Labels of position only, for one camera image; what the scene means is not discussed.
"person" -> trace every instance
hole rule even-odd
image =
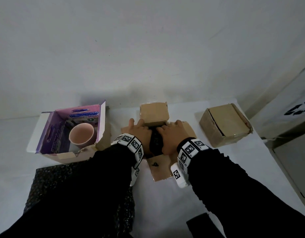
[[[157,128],[162,152],[171,154],[189,137],[177,120],[175,126]],[[149,153],[151,130],[144,120],[129,120],[127,133]],[[71,178],[47,194],[1,237],[103,236],[112,227],[119,201],[131,182],[135,155],[127,146],[114,144],[97,151]],[[289,207],[218,149],[198,152],[188,166],[194,193],[220,220],[226,237],[305,236],[305,216]]]

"pink cup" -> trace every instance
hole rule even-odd
[[[75,126],[70,134],[69,140],[77,147],[84,148],[96,142],[96,131],[93,125],[89,123],[81,123]]]

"white tablecloth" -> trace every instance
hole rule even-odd
[[[227,103],[238,106],[235,99],[168,104],[169,121],[177,119],[188,121],[197,137],[210,146],[199,126],[199,121],[206,108]],[[111,109],[108,116],[112,125],[112,140],[114,140],[120,134],[120,128],[128,125],[130,118],[134,118],[135,122],[139,120],[139,107]],[[218,149],[245,169],[249,176],[264,184],[286,204],[305,215],[305,206],[255,131],[235,144]],[[207,212],[192,187],[179,188],[173,177],[154,182],[146,160],[142,161],[139,168],[140,173],[133,186],[135,221],[132,235],[192,237],[186,221]],[[210,213],[210,218],[223,233],[217,217]]]

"black printed symbol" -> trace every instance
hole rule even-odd
[[[118,136],[114,141],[116,141],[116,140],[120,140],[121,138],[123,137],[123,135],[121,135],[121,136]]]
[[[179,165],[180,165],[181,169],[183,170],[183,164],[181,162],[179,162]]]
[[[182,160],[183,163],[186,162],[187,156],[182,152],[180,159]]]
[[[178,180],[178,178],[180,178],[180,174],[177,169],[173,172],[173,175],[176,178],[176,180]]]
[[[138,156],[139,156],[139,159],[143,156],[143,152],[141,151],[141,148],[138,150]]]
[[[204,146],[205,144],[203,144],[201,141],[195,141],[194,142],[197,146]]]
[[[136,142],[136,140],[133,140],[132,143],[131,143],[131,145],[132,145],[135,149],[137,149],[137,148],[139,147],[139,144]]]
[[[138,174],[139,174],[139,168],[136,169],[136,172],[135,172],[136,177],[138,176]]]
[[[129,142],[132,138],[129,136],[124,135],[124,137],[122,138],[123,141]]]
[[[187,148],[185,148],[185,151],[186,151],[188,154],[191,154],[192,151],[194,151],[194,147],[190,144]]]

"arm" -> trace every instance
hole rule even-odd
[[[179,152],[189,138],[181,121],[158,129],[164,154]],[[227,237],[305,234],[305,216],[286,205],[247,175],[218,149],[199,151],[188,166],[189,181],[208,211],[214,213]]]
[[[134,126],[131,119],[128,133],[147,150],[151,131],[142,127],[143,123]],[[135,163],[135,155],[121,144],[97,151],[74,176],[48,193],[0,237],[102,236],[115,226],[114,215],[125,199]]]

